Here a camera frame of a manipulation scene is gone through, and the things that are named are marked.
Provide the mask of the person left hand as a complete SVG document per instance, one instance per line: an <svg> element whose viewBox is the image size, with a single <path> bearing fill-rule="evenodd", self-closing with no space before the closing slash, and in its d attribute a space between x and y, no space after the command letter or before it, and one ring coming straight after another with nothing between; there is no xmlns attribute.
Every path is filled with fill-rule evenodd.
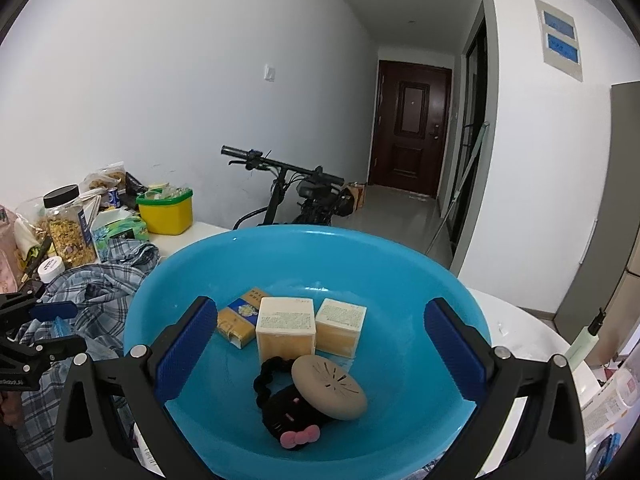
<svg viewBox="0 0 640 480"><path fill-rule="evenodd" d="M19 392L2 392L0 401L1 422L11 428L24 424L22 396Z"/></svg>

